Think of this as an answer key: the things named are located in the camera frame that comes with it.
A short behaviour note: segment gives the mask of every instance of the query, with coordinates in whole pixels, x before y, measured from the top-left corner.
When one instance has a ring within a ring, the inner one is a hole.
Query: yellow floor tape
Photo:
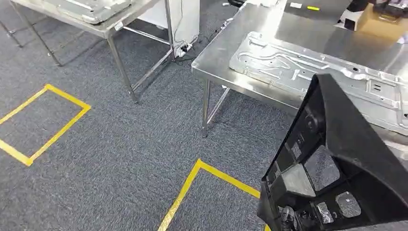
[[[8,113],[5,117],[0,119],[0,125],[4,123],[6,120],[11,118],[13,115],[17,114],[21,110],[23,110],[27,105],[32,103],[36,98],[38,98],[40,95],[45,93],[46,91],[52,91],[55,94],[77,104],[78,106],[82,107],[82,110],[74,117],[72,118],[61,130],[59,130],[53,137],[51,137],[50,140],[48,140],[45,145],[43,145],[38,151],[36,151],[33,155],[30,157],[27,157],[26,155],[22,154],[12,146],[8,145],[6,142],[0,140],[0,148],[7,152],[9,155],[12,157],[16,158],[23,164],[30,166],[33,164],[33,161],[38,158],[47,148],[49,148],[54,142],[57,141],[58,138],[60,138],[75,122],[79,120],[89,109],[91,109],[91,106],[88,104],[82,102],[81,100],[75,98],[74,96],[67,94],[63,92],[62,90],[50,85],[46,84],[42,90],[37,92],[35,95],[33,95],[31,98],[29,98],[27,101],[22,103],[20,106],[18,106],[16,109],[12,110],[10,113]]]
[[[177,198],[175,199],[173,205],[170,207],[169,211],[167,212],[165,218],[163,219],[162,223],[159,226],[158,231],[165,231],[167,230],[168,226],[170,225],[171,220],[173,219],[174,215],[177,212],[177,209],[179,208],[181,201],[183,200],[184,196],[186,195],[187,191],[189,190],[194,178],[197,176],[197,173],[200,169],[204,169],[207,172],[213,174],[214,176],[217,176],[226,182],[236,186],[237,188],[249,193],[250,195],[256,197],[259,199],[260,193],[258,190],[252,188],[249,185],[246,185],[239,180],[221,172],[220,170],[204,163],[202,160],[198,159],[197,162],[195,163],[194,167],[192,168],[191,172],[189,173],[186,181],[183,184],[183,187],[181,187],[180,193],[178,194]],[[265,231],[270,231],[270,228],[268,225],[265,226]]]

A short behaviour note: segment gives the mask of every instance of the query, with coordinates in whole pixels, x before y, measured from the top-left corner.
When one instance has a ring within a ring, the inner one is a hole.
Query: silver sheet metal
[[[61,13],[57,5],[51,4],[45,0],[10,0],[19,5],[30,8],[39,13],[55,18],[61,22],[75,26],[81,30],[92,33],[101,38],[107,39],[114,35],[118,30],[116,25],[127,26],[148,9],[153,7],[159,0],[134,0],[131,5],[119,11],[112,17],[98,24],[87,23],[82,19],[72,17],[66,13]]]
[[[331,74],[372,124],[408,135],[408,79],[250,32],[232,56],[230,68],[305,96],[314,74]]]
[[[349,0],[288,0],[285,12],[334,25],[350,2]],[[312,10],[308,8],[310,6],[319,10]]]
[[[128,7],[133,0],[44,0],[64,13],[89,24],[98,24]]]

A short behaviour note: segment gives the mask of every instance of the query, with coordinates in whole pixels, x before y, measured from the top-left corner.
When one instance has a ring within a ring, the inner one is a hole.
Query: black car part
[[[325,231],[408,219],[408,172],[331,75],[314,75],[261,181],[273,231]]]

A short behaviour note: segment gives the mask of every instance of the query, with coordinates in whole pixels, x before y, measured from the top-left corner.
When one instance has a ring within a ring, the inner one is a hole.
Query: metal panel
[[[250,32],[232,56],[235,71],[290,92],[306,95],[314,74],[331,74],[370,122],[408,135],[408,80]]]
[[[67,14],[90,24],[98,24],[128,7],[133,0],[44,0]]]

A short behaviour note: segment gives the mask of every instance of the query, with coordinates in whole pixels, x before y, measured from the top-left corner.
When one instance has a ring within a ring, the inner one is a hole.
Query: stainless steel table
[[[268,102],[295,114],[302,100],[229,68],[229,61],[242,40],[251,31],[262,33],[263,38],[279,39],[313,51],[381,70],[398,76],[408,76],[408,48],[389,44],[383,40],[332,26],[324,20],[311,20],[284,12],[286,1],[274,7],[246,4],[240,8],[232,22],[203,50],[192,63],[192,72],[202,78],[204,101],[202,135],[207,135],[211,122],[228,91],[233,89],[255,99]],[[208,113],[210,83],[227,86],[213,111]],[[398,157],[408,160],[406,136],[374,126],[390,149]]]
[[[112,55],[114,56],[115,62],[119,68],[119,71],[122,75],[123,82],[128,90],[129,95],[131,96],[134,102],[137,102],[138,99],[135,95],[135,90],[139,87],[144,80],[149,77],[157,67],[167,58],[167,57],[174,57],[173,55],[173,36],[171,26],[168,28],[168,41],[158,38],[156,36],[150,35],[146,32],[135,30],[133,28],[127,27],[128,24],[136,20],[139,16],[141,16],[144,12],[146,12],[149,8],[153,7],[159,0],[137,0],[134,1],[133,4],[125,8],[124,10],[120,11],[119,13],[115,14],[108,20],[97,24],[92,25],[85,23],[81,20],[75,19],[67,14],[58,12],[58,9],[55,6],[50,5],[46,1],[43,0],[10,0],[11,5],[14,7],[17,14],[20,16],[22,21],[27,25],[27,27],[32,31],[33,35],[41,42],[42,46],[48,53],[48,55],[55,61],[57,65],[61,65],[58,59],[55,57],[53,51],[51,51],[44,40],[40,37],[38,32],[34,29],[31,25],[27,17],[20,11],[19,5],[25,6],[30,8],[34,11],[39,13],[45,14],[49,17],[55,18],[61,22],[70,24],[75,26],[83,31],[92,33],[96,36],[99,36],[103,39],[108,41],[109,47],[111,49]],[[166,6],[166,18],[167,24],[171,25],[171,18],[170,18],[170,8],[169,8],[169,0],[165,0]],[[143,35],[145,37],[154,39],[156,41],[162,42],[170,46],[170,50],[163,56],[135,85],[130,83],[126,70],[123,67],[122,60],[120,59],[119,53],[116,49],[113,36],[121,29],[126,29],[131,32]]]

